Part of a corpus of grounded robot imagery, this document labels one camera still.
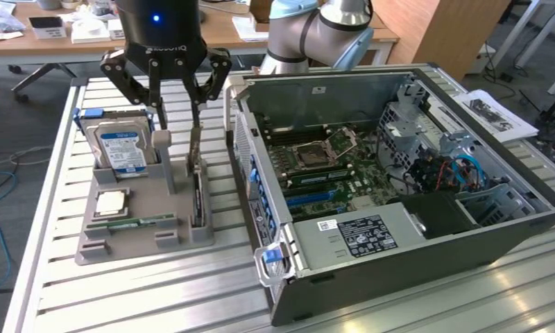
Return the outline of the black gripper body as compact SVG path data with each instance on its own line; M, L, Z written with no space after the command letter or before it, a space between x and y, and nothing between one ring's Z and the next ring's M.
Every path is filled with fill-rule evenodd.
M207 57L201 31L199 2L190 0L126 0L116 2L126 34L126 57L150 73L159 63L160 79L194 74Z

